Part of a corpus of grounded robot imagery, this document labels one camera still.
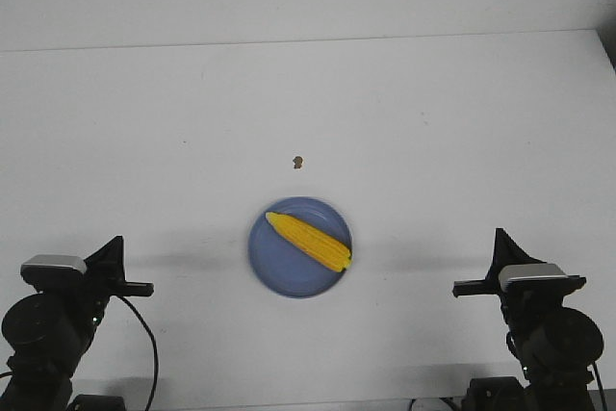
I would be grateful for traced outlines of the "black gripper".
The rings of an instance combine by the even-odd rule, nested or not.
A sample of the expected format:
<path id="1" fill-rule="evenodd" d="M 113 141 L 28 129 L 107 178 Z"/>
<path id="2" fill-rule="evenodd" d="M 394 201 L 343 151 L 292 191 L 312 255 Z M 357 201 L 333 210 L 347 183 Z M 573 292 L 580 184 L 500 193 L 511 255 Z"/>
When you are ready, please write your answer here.
<path id="1" fill-rule="evenodd" d="M 499 298 L 500 304 L 503 305 L 506 303 L 506 298 L 498 280 L 501 271 L 507 266 L 534 264 L 542 264 L 542 261 L 530 257 L 503 228 L 497 228 L 495 230 L 492 262 L 485 279 L 455 281 L 452 294 L 454 297 L 495 295 Z"/>
<path id="2" fill-rule="evenodd" d="M 149 282 L 128 282 L 124 267 L 124 238 L 115 236 L 85 259 L 87 272 L 81 282 L 83 305 L 106 305 L 112 296 L 150 297 L 154 285 Z"/>

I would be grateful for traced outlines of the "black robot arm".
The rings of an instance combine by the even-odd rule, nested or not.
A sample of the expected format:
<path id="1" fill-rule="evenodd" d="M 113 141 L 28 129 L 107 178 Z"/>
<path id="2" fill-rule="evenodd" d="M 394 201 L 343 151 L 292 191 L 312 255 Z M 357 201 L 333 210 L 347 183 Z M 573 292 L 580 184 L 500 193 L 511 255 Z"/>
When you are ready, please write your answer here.
<path id="1" fill-rule="evenodd" d="M 72 377 L 116 297 L 150 297 L 154 286 L 125 276 L 124 240 L 113 237 L 87 258 L 36 255 L 20 267 L 35 293 L 12 306 L 1 333 L 13 349 L 1 395 L 4 410 L 123 410 L 121 396 L 74 395 Z"/>
<path id="2" fill-rule="evenodd" d="M 593 409 L 588 386 L 600 380 L 596 362 L 603 334 L 587 315 L 563 304 L 585 283 L 583 276 L 529 256 L 504 229 L 496 229 L 485 277 L 457 281 L 452 293 L 498 297 L 508 328 L 505 342 L 527 384 L 513 376 L 474 378 L 461 409 Z"/>

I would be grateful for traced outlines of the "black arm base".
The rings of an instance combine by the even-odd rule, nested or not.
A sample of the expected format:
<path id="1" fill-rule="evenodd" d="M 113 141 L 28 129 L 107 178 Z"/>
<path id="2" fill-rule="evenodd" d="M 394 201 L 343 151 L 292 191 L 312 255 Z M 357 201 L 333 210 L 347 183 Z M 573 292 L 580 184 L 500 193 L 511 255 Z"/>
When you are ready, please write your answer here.
<path id="1" fill-rule="evenodd" d="M 126 411 L 123 397 L 103 395 L 78 395 L 66 411 Z"/>
<path id="2" fill-rule="evenodd" d="M 512 376 L 474 378 L 461 402 L 462 411 L 527 410 L 524 388 Z"/>

